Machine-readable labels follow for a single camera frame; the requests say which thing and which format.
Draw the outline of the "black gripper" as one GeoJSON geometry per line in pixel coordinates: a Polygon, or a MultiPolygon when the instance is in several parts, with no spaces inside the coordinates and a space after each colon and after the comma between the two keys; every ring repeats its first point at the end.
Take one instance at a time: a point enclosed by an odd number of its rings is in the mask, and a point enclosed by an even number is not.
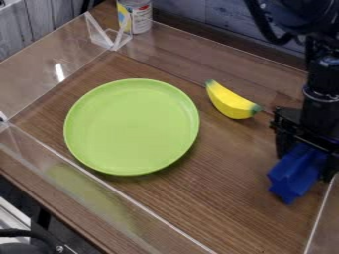
{"type": "Polygon", "coordinates": [[[270,121],[270,128],[275,135],[276,156],[282,158],[298,143],[305,143],[313,148],[331,153],[326,158],[321,172],[321,180],[323,182],[330,182],[339,172],[339,140],[322,137],[301,125],[299,109],[276,107],[272,113],[274,116],[270,121]]]}

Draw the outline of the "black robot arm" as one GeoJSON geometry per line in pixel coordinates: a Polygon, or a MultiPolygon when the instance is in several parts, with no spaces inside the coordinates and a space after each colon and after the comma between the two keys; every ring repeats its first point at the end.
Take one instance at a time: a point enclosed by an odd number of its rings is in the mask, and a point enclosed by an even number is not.
{"type": "Polygon", "coordinates": [[[321,179],[339,173],[339,0],[244,0],[272,44],[303,39],[307,80],[299,108],[278,106],[270,128],[282,157],[303,143],[327,154],[321,179]]]}

